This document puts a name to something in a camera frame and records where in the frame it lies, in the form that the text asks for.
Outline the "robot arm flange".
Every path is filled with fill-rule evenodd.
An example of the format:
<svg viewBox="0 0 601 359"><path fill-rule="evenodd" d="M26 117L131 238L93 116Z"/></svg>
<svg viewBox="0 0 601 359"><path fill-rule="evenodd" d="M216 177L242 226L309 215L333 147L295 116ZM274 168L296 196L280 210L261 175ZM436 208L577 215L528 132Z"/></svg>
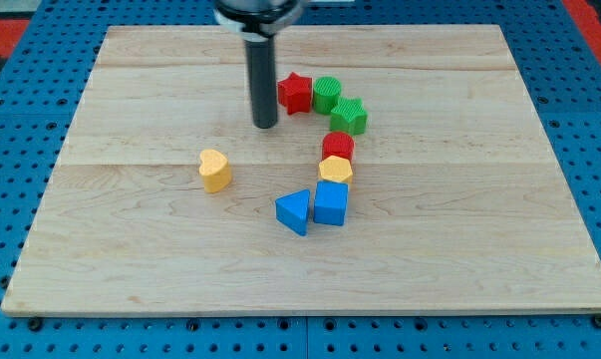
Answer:
<svg viewBox="0 0 601 359"><path fill-rule="evenodd" d="M214 0L216 22L248 42L264 42L302 15L304 0Z"/></svg>

